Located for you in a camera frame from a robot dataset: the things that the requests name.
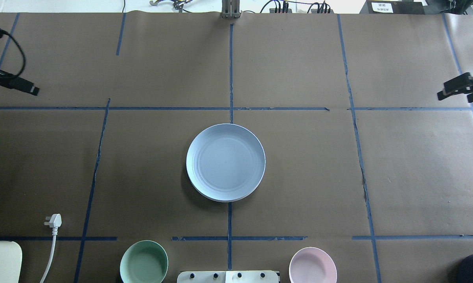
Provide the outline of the cream toaster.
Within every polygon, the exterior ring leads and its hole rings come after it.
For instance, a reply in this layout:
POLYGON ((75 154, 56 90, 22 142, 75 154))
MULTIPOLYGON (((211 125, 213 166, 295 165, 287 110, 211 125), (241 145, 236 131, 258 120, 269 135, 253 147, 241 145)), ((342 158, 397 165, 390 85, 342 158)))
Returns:
POLYGON ((0 283, 18 283, 22 249, 14 241, 0 241, 0 283))

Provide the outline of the blue plate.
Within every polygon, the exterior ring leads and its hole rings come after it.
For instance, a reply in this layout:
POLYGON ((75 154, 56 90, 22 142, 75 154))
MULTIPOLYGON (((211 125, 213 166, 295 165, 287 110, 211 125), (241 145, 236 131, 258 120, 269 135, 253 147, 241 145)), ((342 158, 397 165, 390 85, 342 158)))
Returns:
POLYGON ((238 124, 215 124, 201 131, 186 154, 186 171, 195 190, 212 201, 229 203, 251 195, 266 170, 258 137, 238 124))

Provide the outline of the black box with label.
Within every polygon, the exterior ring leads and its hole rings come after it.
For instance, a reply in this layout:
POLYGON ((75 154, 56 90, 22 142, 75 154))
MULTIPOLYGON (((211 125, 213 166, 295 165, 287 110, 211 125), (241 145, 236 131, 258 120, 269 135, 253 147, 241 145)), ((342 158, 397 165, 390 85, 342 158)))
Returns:
POLYGON ((425 9, 421 2, 366 0, 359 14, 424 15, 425 9))

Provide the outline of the pink bowl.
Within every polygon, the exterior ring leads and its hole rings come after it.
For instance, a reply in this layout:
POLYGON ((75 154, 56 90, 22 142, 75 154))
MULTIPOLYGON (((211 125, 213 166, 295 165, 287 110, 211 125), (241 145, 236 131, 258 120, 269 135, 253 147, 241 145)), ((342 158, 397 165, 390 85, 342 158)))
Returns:
POLYGON ((305 247, 291 258, 289 279, 292 283, 336 283, 337 267, 322 249, 305 247))

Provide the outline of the aluminium frame post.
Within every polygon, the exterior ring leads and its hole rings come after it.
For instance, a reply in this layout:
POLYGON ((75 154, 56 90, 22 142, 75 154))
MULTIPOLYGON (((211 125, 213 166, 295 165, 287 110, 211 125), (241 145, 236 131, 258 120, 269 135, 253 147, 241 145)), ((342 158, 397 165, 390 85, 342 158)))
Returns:
POLYGON ((240 0, 222 0, 221 7, 222 18, 240 18, 240 0))

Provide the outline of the green bowl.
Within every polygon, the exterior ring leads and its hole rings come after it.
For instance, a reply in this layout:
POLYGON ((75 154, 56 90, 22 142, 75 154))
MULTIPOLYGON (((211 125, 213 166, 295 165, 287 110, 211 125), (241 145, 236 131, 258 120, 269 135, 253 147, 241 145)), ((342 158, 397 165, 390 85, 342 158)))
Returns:
POLYGON ((162 283, 169 267, 166 250, 152 240, 132 244, 120 263, 123 283, 162 283))

